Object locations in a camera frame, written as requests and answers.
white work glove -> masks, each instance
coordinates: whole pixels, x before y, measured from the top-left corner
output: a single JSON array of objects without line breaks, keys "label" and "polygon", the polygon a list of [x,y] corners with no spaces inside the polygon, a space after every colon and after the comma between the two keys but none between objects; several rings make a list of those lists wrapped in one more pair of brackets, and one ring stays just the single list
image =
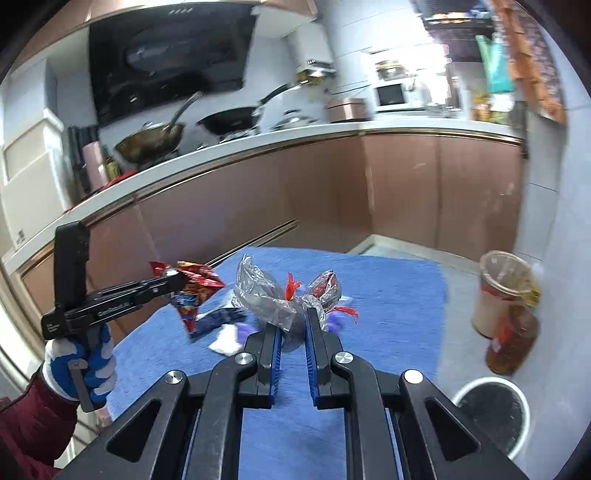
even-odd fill
[{"label": "white work glove", "polygon": [[84,358],[88,361],[88,372],[84,383],[90,391],[94,403],[103,403],[113,390],[117,374],[116,358],[113,355],[113,339],[107,324],[100,328],[100,343],[86,357],[82,345],[76,341],[60,338],[49,340],[45,345],[45,362],[41,368],[43,380],[59,396],[70,401],[78,401],[78,393],[68,370],[70,360]]}]

range hood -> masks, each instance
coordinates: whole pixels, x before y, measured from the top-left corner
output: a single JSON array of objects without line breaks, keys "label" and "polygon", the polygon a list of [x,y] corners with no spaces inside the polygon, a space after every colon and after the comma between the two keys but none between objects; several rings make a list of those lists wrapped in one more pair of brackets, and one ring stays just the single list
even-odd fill
[{"label": "range hood", "polygon": [[197,90],[241,89],[255,23],[251,5],[204,2],[144,8],[92,24],[90,79],[99,124]]}]

microwave oven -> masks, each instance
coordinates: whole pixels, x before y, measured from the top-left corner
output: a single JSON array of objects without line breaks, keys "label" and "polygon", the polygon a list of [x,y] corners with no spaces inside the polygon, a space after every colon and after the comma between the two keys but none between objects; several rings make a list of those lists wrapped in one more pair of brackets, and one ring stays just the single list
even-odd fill
[{"label": "microwave oven", "polygon": [[372,87],[377,112],[424,110],[431,101],[427,86],[416,77],[379,80]]}]

black gripper frame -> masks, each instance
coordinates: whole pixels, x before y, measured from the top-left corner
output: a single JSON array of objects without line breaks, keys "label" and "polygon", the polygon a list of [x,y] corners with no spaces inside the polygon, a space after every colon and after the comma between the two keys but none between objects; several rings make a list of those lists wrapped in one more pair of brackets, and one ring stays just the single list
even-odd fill
[{"label": "black gripper frame", "polygon": [[280,330],[266,325],[212,370],[162,376],[57,480],[236,480],[245,408],[271,408]]},{"label": "black gripper frame", "polygon": [[527,480],[420,372],[382,372],[343,352],[340,339],[320,329],[314,309],[307,335],[317,372],[314,405],[344,410],[348,480],[397,480],[398,468],[405,480]]}]

pan handle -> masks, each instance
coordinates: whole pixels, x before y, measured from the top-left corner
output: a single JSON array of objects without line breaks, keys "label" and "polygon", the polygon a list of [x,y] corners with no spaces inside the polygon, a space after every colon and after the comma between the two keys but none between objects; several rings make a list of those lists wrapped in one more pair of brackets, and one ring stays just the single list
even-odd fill
[{"label": "pan handle", "polygon": [[169,125],[174,125],[178,118],[184,113],[184,111],[189,108],[196,100],[199,100],[201,97],[203,96],[203,92],[196,92],[194,94],[192,94],[186,102],[184,102],[181,105],[181,108],[179,108],[176,113],[173,115],[172,120],[170,121]]}]

